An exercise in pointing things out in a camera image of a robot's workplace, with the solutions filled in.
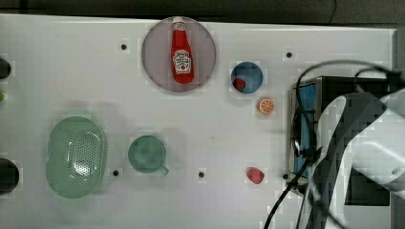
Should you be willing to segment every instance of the blue bowl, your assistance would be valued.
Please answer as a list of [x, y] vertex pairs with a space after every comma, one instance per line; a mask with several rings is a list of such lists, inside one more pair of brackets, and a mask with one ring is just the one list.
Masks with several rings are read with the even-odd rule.
[[242, 79], [245, 81], [246, 86], [243, 89], [237, 89], [238, 92], [243, 94], [251, 94], [256, 92], [263, 84], [263, 73], [259, 66], [251, 62], [242, 62], [237, 65], [230, 76], [231, 84], [235, 79]]

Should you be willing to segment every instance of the orange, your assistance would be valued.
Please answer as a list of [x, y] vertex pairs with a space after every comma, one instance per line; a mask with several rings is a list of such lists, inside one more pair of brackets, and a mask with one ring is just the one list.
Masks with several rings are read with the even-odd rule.
[[273, 100], [270, 98], [262, 98], [259, 103], [257, 104], [257, 109], [259, 110], [260, 113], [263, 115], [269, 115], [273, 112], [274, 110], [274, 104]]

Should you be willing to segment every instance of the green basket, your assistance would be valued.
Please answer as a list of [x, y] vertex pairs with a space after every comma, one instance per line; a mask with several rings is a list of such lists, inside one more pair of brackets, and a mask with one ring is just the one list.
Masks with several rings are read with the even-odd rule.
[[91, 120], [72, 116], [60, 121], [48, 143], [46, 177], [64, 198], [83, 198], [94, 191], [105, 170], [106, 140]]

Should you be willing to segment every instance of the red ketchup bottle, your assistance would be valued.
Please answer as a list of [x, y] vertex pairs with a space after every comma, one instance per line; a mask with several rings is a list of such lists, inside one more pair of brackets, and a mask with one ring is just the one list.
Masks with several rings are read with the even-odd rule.
[[176, 82], [188, 84], [194, 79], [193, 55], [181, 17], [173, 18], [172, 72]]

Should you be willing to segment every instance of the bottle cap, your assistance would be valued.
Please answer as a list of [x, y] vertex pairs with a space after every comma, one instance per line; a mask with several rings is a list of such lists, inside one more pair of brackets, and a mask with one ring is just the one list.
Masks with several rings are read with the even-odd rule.
[[178, 22], [184, 22], [183, 20], [182, 20], [182, 17], [174, 17], [173, 18], [173, 23], [178, 23]]

